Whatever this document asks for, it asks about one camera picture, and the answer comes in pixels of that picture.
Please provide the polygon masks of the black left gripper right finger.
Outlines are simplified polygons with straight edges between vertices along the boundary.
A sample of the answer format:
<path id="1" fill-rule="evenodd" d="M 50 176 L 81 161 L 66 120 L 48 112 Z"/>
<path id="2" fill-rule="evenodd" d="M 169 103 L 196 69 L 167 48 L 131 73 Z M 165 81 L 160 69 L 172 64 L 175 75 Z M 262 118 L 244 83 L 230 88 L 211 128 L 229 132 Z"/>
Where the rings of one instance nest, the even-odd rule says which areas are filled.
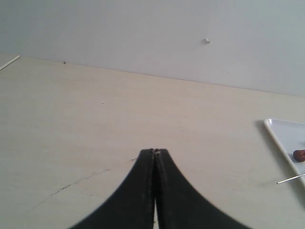
<path id="1" fill-rule="evenodd" d="M 184 177 L 168 150 L 154 152 L 156 206 L 161 229 L 242 229 L 243 224 L 205 199 Z"/>

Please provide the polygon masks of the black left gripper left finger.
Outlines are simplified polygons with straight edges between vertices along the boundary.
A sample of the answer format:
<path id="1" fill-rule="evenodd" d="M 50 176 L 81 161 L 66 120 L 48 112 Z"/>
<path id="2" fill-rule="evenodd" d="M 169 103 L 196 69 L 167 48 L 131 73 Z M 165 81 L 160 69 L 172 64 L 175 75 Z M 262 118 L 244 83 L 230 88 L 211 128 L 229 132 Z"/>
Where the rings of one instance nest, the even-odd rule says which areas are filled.
<path id="1" fill-rule="evenodd" d="M 72 228 L 152 229 L 153 169 L 153 149 L 141 150 L 130 172 L 112 195 Z"/>

